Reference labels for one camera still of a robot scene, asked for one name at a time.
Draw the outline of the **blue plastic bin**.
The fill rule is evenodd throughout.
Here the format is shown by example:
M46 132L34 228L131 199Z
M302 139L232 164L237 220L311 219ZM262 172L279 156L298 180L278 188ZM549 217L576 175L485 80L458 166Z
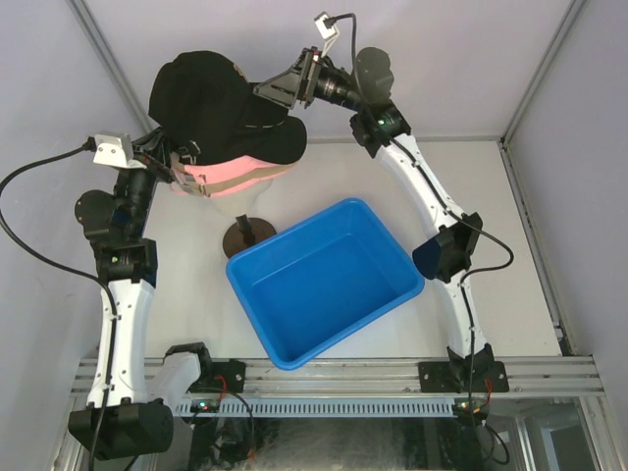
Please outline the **blue plastic bin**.
M419 295L425 280L361 199L233 256L228 280L278 368L295 370Z

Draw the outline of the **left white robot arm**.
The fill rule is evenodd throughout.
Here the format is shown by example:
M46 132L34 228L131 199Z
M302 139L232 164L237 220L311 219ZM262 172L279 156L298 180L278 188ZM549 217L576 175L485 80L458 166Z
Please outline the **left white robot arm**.
M173 179L169 141L156 129L138 139L101 132L95 163L117 170L110 192L93 189L76 202L75 217L93 251L101 286L102 324L97 367L86 406L69 431L98 460L165 452L174 438L174 413L183 396L211 388L215 369L202 342L171 346L152 380L145 378L148 316L157 286L155 240L144 237L158 183Z

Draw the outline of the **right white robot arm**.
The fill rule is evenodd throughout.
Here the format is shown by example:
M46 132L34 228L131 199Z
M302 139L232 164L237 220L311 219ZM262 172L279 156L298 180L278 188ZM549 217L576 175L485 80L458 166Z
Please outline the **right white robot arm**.
M350 127L355 140L398 179L418 211L427 239L413 250L412 260L442 296L452 383L471 392L484 383L494 361L470 287L471 258L483 221L452 200L427 164L410 125L392 101L393 82L391 59L381 49L360 50L351 71L346 71L312 47L285 72L255 84L253 92L288 109L320 99L353 111Z

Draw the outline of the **pink baseball cap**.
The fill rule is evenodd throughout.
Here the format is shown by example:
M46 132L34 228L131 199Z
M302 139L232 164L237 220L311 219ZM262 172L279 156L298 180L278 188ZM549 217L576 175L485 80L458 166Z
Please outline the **pink baseball cap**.
M210 198L228 195L263 181L265 180L253 179L248 181L226 181L220 183L174 182L169 183L168 188L170 191L179 195Z

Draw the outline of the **beige cap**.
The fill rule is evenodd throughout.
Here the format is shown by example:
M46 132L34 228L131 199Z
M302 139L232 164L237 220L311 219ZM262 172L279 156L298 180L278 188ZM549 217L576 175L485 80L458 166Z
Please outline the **beige cap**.
M279 165L255 168L238 177L232 177L216 183L208 183L205 179L201 179L194 174L177 169L173 171L173 176L175 182L184 193L210 197L212 194L232 190L234 187L247 182L275 178L292 167L293 165Z

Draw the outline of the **dark round wooden stand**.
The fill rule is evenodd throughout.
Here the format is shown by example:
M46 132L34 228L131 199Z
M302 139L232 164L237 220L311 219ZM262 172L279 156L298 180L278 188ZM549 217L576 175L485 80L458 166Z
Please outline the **dark round wooden stand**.
M264 219L249 218L247 215L238 216L223 236L223 251L228 258L232 258L276 233L274 226Z

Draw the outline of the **dark cap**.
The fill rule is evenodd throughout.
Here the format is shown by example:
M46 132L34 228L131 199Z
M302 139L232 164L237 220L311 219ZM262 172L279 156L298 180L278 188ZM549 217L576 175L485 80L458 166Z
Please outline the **dark cap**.
M184 163L197 166L218 165L240 157L289 165L296 163L304 154L307 145L307 130L296 117L287 117L281 124L270 128L238 130L221 147L210 149L205 143L199 152L193 152L193 143L173 143L172 151L179 154Z

